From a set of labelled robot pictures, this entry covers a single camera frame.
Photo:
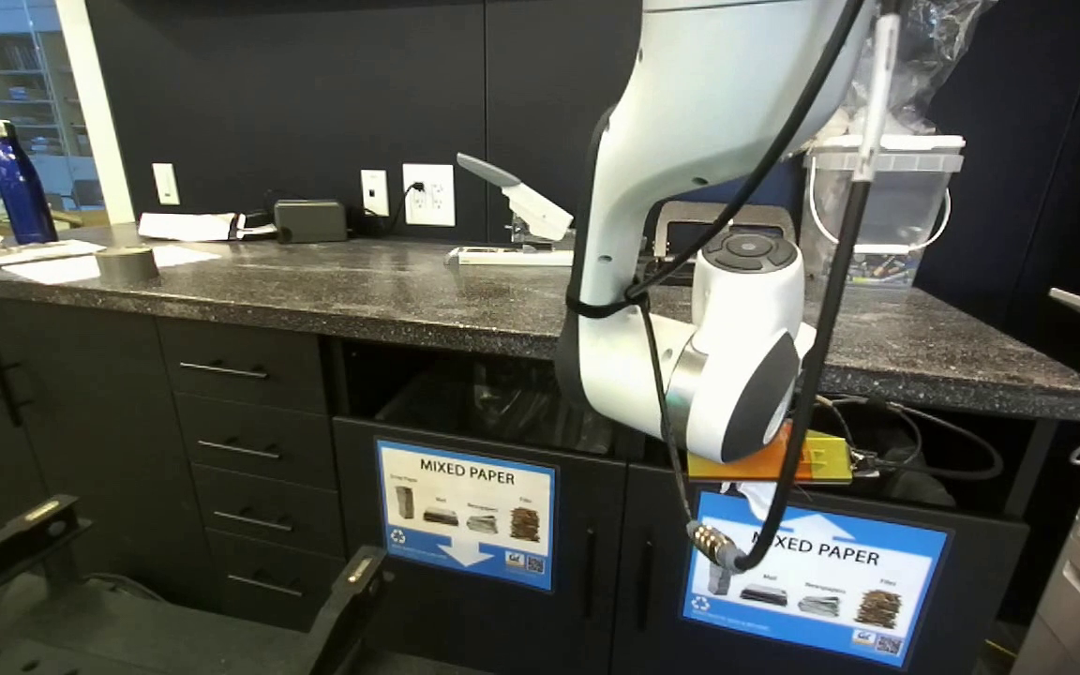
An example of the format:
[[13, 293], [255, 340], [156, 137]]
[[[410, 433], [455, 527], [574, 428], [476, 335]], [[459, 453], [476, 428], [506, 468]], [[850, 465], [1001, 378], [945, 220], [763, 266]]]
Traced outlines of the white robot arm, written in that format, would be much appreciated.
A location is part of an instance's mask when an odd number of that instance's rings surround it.
[[643, 0], [636, 48], [599, 117], [568, 288], [586, 400], [709, 460], [763, 450], [810, 351], [806, 263], [785, 237], [725, 230], [695, 250], [668, 317], [648, 231], [684, 193], [744, 193], [838, 108], [878, 0]]

